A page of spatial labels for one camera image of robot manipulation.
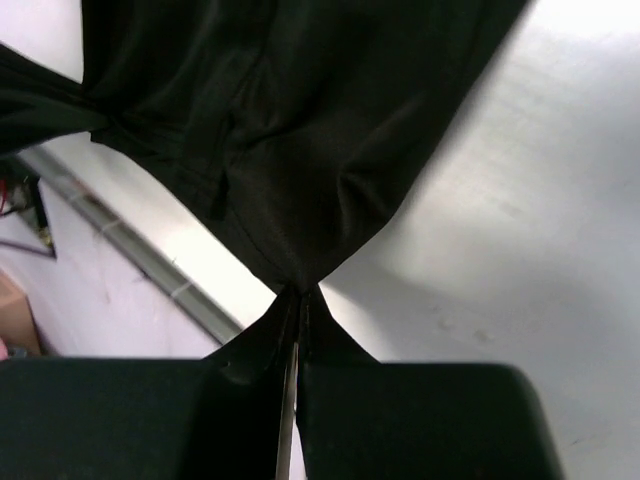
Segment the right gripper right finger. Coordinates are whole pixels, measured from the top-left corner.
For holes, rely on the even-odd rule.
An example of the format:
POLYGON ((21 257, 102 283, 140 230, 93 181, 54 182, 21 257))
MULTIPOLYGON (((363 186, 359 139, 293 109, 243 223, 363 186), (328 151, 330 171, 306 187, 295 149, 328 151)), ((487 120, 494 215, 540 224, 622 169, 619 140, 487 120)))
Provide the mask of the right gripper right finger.
POLYGON ((496 363, 383 363, 300 305, 297 426, 311 479, 560 479, 542 405, 496 363))

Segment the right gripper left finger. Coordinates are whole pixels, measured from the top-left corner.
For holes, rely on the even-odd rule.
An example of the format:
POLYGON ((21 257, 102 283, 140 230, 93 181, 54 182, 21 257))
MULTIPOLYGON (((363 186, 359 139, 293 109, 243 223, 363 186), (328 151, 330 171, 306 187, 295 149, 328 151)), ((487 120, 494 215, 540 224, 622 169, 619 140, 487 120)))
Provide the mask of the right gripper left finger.
POLYGON ((300 298, 200 360, 1 364, 5 479, 285 479, 300 298))

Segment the black t shirt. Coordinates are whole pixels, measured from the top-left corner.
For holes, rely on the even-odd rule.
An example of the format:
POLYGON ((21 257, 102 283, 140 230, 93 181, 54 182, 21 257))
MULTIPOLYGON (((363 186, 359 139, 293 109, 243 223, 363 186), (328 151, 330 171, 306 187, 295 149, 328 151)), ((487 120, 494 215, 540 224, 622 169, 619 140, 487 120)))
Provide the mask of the black t shirt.
POLYGON ((522 1, 85 1, 74 82, 1 50, 1 151, 134 160, 272 289, 398 210, 522 1))

